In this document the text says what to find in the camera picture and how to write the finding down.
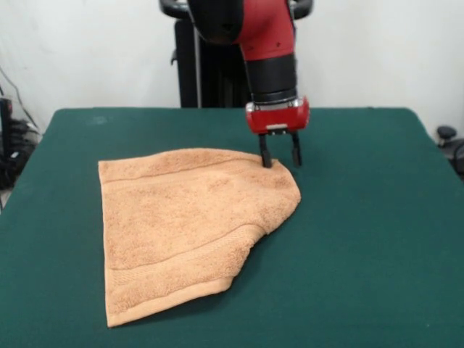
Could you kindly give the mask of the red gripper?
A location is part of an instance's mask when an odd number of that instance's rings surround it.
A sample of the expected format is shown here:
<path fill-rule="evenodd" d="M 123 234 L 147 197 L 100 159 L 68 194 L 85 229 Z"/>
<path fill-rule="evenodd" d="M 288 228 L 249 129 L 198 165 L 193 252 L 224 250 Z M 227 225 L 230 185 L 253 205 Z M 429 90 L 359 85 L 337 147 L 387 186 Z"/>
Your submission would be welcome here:
<path fill-rule="evenodd" d="M 295 131 L 304 129 L 310 120 L 310 104 L 306 96 L 272 105 L 258 105 L 249 102 L 245 106 L 245 111 L 250 130 L 259 135 L 263 167 L 272 167 L 266 134 L 280 131 L 291 132 L 293 163 L 296 167 L 302 166 L 300 140 L 298 133 Z"/>

